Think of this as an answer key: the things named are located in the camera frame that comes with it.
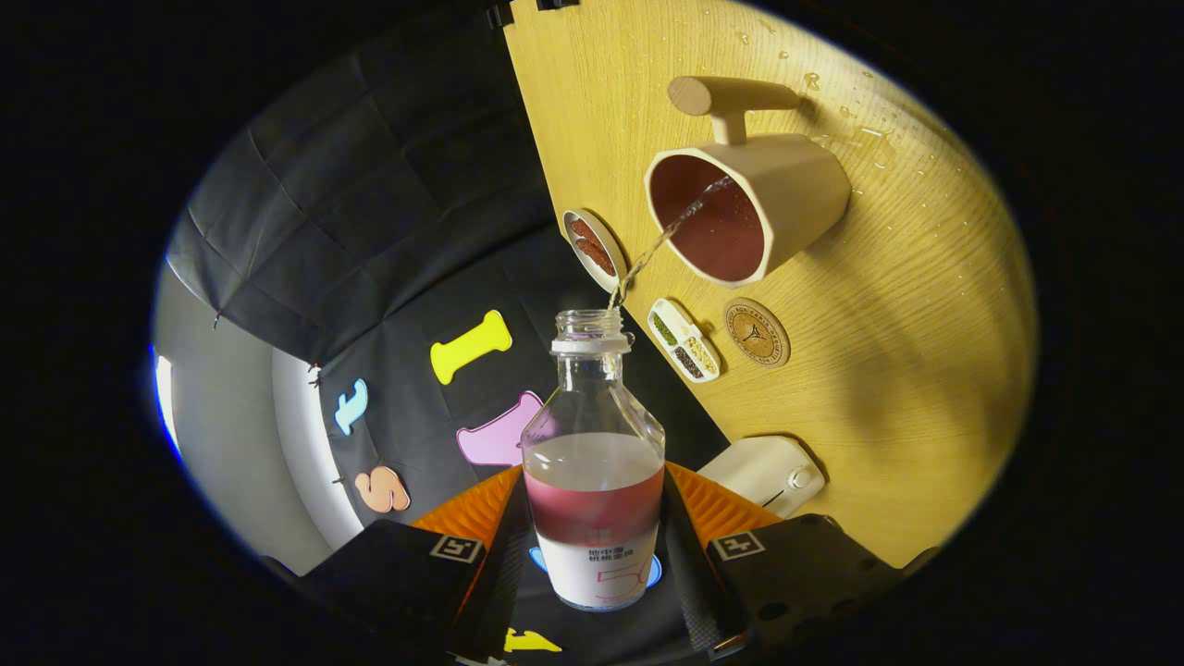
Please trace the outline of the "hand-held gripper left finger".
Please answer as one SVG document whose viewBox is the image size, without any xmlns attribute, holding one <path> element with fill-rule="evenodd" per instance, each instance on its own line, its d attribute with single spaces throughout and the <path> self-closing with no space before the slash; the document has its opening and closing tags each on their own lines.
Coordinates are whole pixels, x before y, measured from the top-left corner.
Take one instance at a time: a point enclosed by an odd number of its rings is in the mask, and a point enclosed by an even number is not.
<svg viewBox="0 0 1184 666">
<path fill-rule="evenodd" d="M 405 525 L 371 523 L 301 591 L 401 662 L 498 662 L 532 523 L 521 465 Z"/>
</svg>

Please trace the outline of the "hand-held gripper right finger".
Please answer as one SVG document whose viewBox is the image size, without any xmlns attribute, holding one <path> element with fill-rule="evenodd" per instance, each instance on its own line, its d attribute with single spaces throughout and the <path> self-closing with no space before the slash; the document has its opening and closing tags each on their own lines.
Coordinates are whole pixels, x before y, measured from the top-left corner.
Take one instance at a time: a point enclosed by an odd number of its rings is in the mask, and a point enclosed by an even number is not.
<svg viewBox="0 0 1184 666">
<path fill-rule="evenodd" d="M 691 646 L 709 660 L 766 659 L 834 634 L 937 556 L 892 566 L 834 518 L 779 518 L 673 462 L 662 534 Z"/>
</svg>

